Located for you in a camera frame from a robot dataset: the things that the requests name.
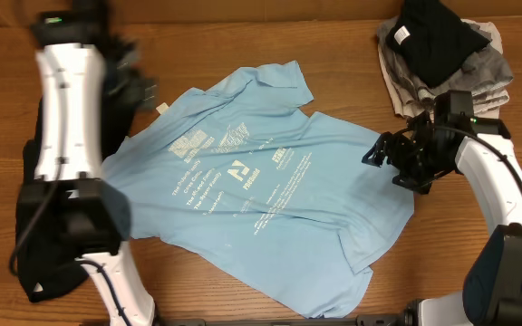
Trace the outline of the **light blue printed t-shirt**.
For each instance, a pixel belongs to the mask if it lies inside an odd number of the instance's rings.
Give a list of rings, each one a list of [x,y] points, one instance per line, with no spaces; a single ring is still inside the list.
[[[375,131],[304,114],[312,98],[297,62],[182,94],[103,161],[132,236],[199,254],[306,318],[349,314],[414,196],[394,168],[363,164]]]

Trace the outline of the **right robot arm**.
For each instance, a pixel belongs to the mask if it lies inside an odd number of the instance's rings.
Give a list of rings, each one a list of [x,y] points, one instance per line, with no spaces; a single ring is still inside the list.
[[[415,300],[394,315],[366,315],[359,325],[522,325],[522,169],[500,119],[477,117],[467,91],[447,91],[434,111],[383,133],[362,163],[398,169],[393,184],[421,195],[456,172],[469,182],[487,222],[489,239],[463,288]]]

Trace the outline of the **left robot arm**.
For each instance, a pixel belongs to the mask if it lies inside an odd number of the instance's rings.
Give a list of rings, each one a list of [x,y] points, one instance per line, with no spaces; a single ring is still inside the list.
[[[111,325],[158,325],[157,304],[134,262],[129,199],[102,164],[154,105],[154,82],[135,65],[133,43],[111,32],[105,1],[75,1],[30,27],[43,96],[24,146],[8,269],[31,302],[92,280]]]

